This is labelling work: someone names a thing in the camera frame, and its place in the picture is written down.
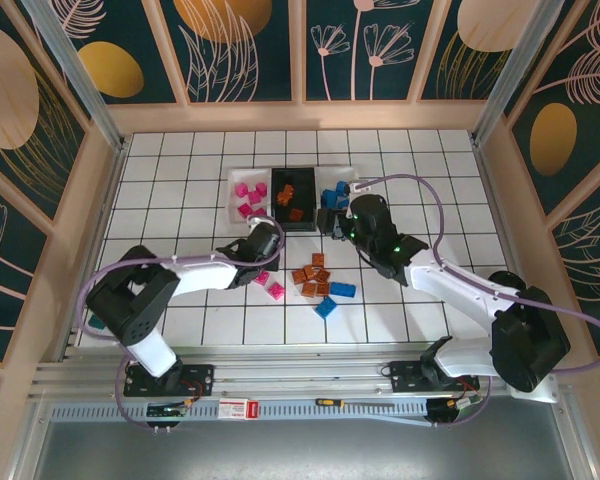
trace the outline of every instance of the screwdriver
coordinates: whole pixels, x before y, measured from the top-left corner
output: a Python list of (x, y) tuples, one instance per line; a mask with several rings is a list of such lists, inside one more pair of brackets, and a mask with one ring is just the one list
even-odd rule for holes
[[(319, 407), (340, 407), (344, 408), (344, 400), (335, 400), (333, 398), (317, 398), (316, 405)], [(358, 407), (395, 407), (393, 403), (381, 403), (381, 402), (346, 402), (346, 405), (355, 405)]]

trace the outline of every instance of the pink block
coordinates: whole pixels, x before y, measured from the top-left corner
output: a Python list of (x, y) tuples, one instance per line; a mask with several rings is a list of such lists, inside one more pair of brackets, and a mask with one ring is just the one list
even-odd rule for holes
[(240, 198), (242, 198), (247, 193), (249, 193), (249, 187), (247, 187), (246, 183), (238, 183), (238, 184), (236, 184), (236, 195), (238, 195)]
[(242, 218), (247, 218), (249, 215), (253, 214), (253, 209), (248, 203), (240, 205), (238, 211), (240, 212), (240, 215), (242, 215)]
[(262, 272), (256, 278), (253, 279), (258, 285), (262, 285), (264, 287), (265, 283), (269, 280), (269, 272)]
[(249, 203), (251, 205), (255, 205), (256, 203), (260, 203), (261, 197), (258, 192), (249, 192)]
[(271, 295), (274, 299), (280, 300), (280, 297), (284, 295), (284, 287), (276, 282), (269, 287), (267, 292), (269, 292), (269, 295)]
[(267, 184), (264, 182), (260, 182), (256, 185), (256, 192), (260, 194), (261, 197), (267, 196)]

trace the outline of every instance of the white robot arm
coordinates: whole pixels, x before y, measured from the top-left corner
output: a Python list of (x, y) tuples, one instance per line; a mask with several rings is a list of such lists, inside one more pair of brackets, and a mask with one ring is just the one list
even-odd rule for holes
[[(442, 268), (428, 245), (397, 232), (379, 195), (353, 197), (348, 211), (320, 210), (318, 228), (334, 239), (351, 241), (382, 276), (440, 298), (485, 330), (483, 338), (442, 338), (425, 352), (422, 371), (432, 385), (466, 375), (500, 376), (517, 393), (514, 396), (521, 397), (546, 383), (549, 372), (569, 351), (566, 334), (554, 313), (522, 308), (485, 294), (475, 285), (548, 303), (544, 292), (527, 289), (524, 284), (485, 280), (446, 261)], [(169, 300), (197, 290), (236, 288), (252, 281), (263, 269), (277, 270), (277, 258), (260, 267), (247, 267), (244, 262), (270, 258), (280, 241), (272, 224), (253, 224), (247, 239), (218, 249), (219, 253), (206, 261), (174, 261), (112, 271), (90, 292), (87, 305), (152, 377), (168, 378), (177, 372), (179, 360), (155, 325)], [(138, 246), (123, 260), (130, 258), (155, 257)], [(243, 266), (233, 265), (236, 260)], [(453, 275), (454, 269), (470, 282)], [(130, 290), (132, 283), (144, 288), (136, 295)], [(530, 398), (552, 401), (542, 392)]]

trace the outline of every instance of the white tile floor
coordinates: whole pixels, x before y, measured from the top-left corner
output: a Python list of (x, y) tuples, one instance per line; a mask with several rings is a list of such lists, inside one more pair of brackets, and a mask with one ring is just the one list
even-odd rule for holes
[[(99, 266), (144, 244), (158, 256), (208, 253), (246, 234), (225, 219), (227, 172), (232, 168), (347, 165), (361, 178), (393, 173), (425, 177), (442, 198), (447, 235), (441, 253), (488, 276), (504, 267), (469, 138), (464, 131), (355, 130), (299, 132), (155, 133), (134, 136)], [(431, 195), (415, 182), (373, 187), (387, 198), (398, 230), (429, 243), (439, 230)], [(336, 282), (352, 283), (355, 298), (333, 297), (338, 308), (325, 322), (293, 285), (291, 272), (323, 252)], [(360, 263), (349, 243), (315, 233), (291, 234), (280, 272), (283, 300), (251, 284), (230, 291), (194, 292), (172, 299), (160, 323), (175, 347), (320, 343), (428, 342), (449, 333), (484, 332), (449, 305), (390, 282)], [(76, 338), (90, 348), (98, 341)]]

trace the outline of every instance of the yellow screwdriver handle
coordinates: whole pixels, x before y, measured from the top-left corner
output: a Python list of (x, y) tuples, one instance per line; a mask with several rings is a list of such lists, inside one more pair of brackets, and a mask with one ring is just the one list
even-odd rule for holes
[(319, 407), (344, 407), (344, 400), (334, 400), (332, 398), (318, 398), (316, 405)]

